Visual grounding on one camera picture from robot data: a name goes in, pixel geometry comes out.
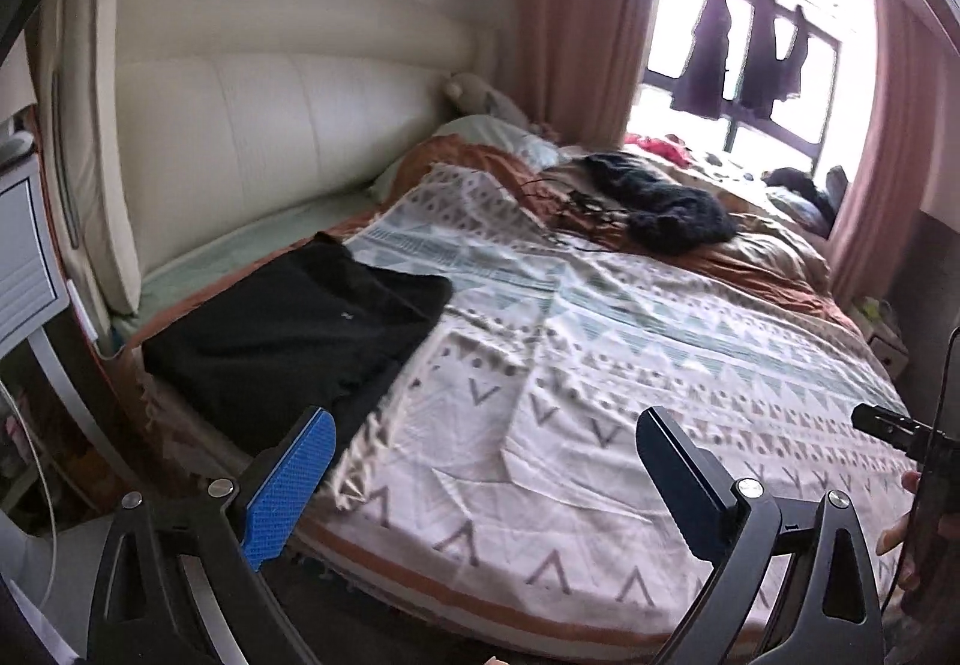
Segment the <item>person's right hand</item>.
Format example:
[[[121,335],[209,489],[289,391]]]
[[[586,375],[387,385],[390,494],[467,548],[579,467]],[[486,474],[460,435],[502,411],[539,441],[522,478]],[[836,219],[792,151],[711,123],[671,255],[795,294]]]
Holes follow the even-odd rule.
[[[901,475],[901,488],[905,489],[910,495],[916,495],[919,481],[921,481],[921,473],[918,470],[907,470]],[[907,512],[895,523],[892,523],[890,527],[882,530],[882,534],[878,535],[877,543],[875,543],[875,554],[877,556],[888,555],[895,548],[900,548],[900,567],[896,569],[896,585],[903,592],[916,590],[919,585],[918,571],[914,566],[910,550],[905,545],[910,527],[910,512]]]

